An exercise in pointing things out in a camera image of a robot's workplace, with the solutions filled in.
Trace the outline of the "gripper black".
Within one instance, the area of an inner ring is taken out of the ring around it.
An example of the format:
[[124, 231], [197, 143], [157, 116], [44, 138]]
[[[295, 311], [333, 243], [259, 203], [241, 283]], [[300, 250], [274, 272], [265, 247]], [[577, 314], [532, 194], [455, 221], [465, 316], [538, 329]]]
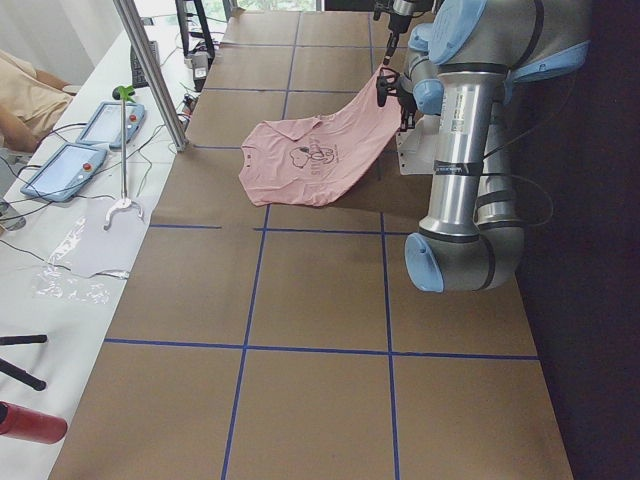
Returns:
[[415, 100], [402, 84], [402, 75], [391, 68], [380, 68], [376, 78], [377, 105], [384, 107], [388, 97], [395, 97], [401, 107], [401, 131], [415, 128]]
[[413, 2], [410, 0], [375, 1], [373, 20], [378, 21], [383, 13], [389, 15], [388, 29], [391, 31], [382, 60], [382, 64], [388, 66], [397, 49], [399, 41], [397, 33], [406, 33], [413, 18]]

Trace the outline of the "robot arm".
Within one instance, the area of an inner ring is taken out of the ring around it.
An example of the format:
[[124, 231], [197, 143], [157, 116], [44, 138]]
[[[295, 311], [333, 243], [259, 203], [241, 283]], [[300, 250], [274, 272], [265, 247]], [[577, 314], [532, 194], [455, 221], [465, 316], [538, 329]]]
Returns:
[[414, 18], [415, 1], [388, 0], [374, 3], [373, 20], [379, 21], [382, 14], [389, 16], [389, 37], [382, 64], [388, 66], [398, 46], [400, 36], [405, 34]]
[[405, 242], [413, 284], [427, 292], [479, 291], [505, 283], [523, 251], [503, 105], [511, 86], [569, 74], [585, 62], [588, 1], [436, 1], [416, 24], [412, 1], [378, 1], [389, 17], [386, 52], [407, 34], [403, 73], [382, 74], [378, 98], [395, 96], [401, 126], [437, 115], [427, 215]]

